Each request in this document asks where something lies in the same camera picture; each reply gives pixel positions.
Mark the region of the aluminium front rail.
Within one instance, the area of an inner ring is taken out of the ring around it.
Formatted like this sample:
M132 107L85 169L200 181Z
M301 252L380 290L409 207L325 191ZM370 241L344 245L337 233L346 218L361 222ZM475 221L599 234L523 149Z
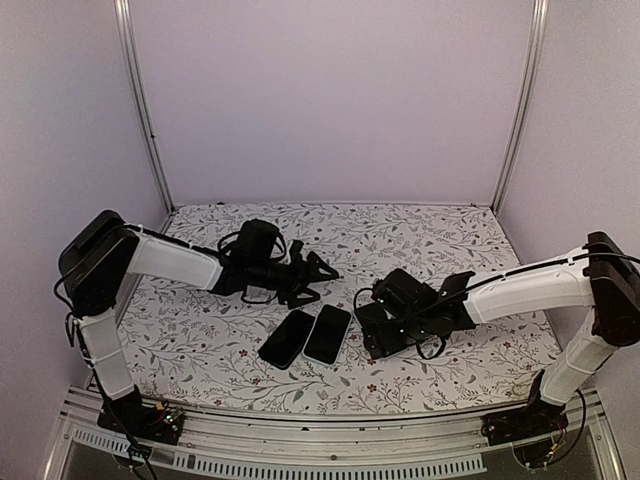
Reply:
M71 388L56 420L46 479L623 479L597 393L567 406L557 463L534 467L538 436L491 444L483 411L319 416L191 407L176 445L129 455L102 429L97 392Z

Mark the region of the aluminium left rear frame post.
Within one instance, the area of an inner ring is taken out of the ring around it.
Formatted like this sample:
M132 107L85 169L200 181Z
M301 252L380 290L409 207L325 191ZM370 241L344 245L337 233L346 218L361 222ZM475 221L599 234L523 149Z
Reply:
M133 103L152 177L164 210L167 214L172 214L176 210L176 206L172 198L169 182L160 157L157 135L153 126L146 92L144 90L142 71L136 48L133 19L131 15L131 4L126 0L115 0L114 10L125 70L128 75Z

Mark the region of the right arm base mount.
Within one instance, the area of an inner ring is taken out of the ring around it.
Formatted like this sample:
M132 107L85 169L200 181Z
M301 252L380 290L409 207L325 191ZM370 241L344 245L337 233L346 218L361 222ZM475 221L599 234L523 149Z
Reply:
M491 446L524 440L566 428L565 404L555 405L542 399L545 371L534 377L524 406L484 415L481 434Z

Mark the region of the aluminium frame post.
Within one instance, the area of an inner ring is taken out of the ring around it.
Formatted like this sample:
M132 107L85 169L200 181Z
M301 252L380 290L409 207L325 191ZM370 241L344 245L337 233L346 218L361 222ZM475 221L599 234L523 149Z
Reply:
M524 68L515 113L496 187L492 196L491 210L496 217L500 215L505 205L524 136L528 112L535 89L536 76L541 61L548 10L548 0L535 0L533 2Z
M172 198L169 182L160 157L157 135L153 126L146 92L144 90L142 71L136 48L133 19L131 15L131 4L126 0L115 0L114 10L125 70L128 75L133 103L152 177L164 210L167 214L172 214L176 210L176 206Z

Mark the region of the black phone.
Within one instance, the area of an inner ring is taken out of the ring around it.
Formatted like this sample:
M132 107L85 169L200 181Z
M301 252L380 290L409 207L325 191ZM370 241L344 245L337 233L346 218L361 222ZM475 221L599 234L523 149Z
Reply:
M279 370L288 369L302 351L314 322L308 313L291 311L258 349L259 358Z
M336 363L346 338L352 315L332 305L324 305L315 319L302 355L325 366Z

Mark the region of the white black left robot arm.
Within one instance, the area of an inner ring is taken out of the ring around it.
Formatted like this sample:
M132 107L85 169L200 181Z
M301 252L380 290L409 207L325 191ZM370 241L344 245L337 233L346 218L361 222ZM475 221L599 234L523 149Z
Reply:
M319 300L311 284L339 277L315 252L303 254L302 247L259 219L244 222L211 249L102 211L61 253L54 294L69 309L68 339L78 344L111 419L126 433L138 434L152 412L142 403L117 333L116 303L126 276L165 279L218 296L244 295L257 287L294 309Z

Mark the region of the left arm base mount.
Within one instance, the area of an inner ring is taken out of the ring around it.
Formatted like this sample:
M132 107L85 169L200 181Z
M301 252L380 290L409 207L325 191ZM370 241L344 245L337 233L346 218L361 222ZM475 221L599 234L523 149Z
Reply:
M183 425L184 410L167 401L145 405L137 387L124 397L103 401L97 425L103 429L126 434L136 439L176 446Z

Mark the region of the aluminium right rear frame post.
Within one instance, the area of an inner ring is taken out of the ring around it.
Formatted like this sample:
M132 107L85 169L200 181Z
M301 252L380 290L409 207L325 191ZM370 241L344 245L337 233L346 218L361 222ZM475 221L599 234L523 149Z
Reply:
M524 68L515 113L496 187L492 196L491 210L496 217L500 215L505 205L524 136L528 112L535 89L536 76L541 61L548 10L548 0L535 0L533 2Z

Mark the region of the black phone in dark case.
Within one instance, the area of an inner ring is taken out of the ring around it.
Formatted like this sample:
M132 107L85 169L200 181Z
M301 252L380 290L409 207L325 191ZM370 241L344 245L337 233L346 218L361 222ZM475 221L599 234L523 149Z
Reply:
M314 322L308 313L291 311L258 349L259 358L279 370L288 369L302 351Z

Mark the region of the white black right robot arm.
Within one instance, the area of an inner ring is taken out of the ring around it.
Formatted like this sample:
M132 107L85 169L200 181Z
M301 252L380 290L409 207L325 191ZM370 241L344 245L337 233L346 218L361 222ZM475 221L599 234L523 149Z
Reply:
M619 349L639 341L639 259L604 232L547 260L447 276L437 288L395 269L353 303L367 351L387 357L431 337L446 343L459 331L520 314L581 308L582 325L552 363L535 376L517 427L537 436Z

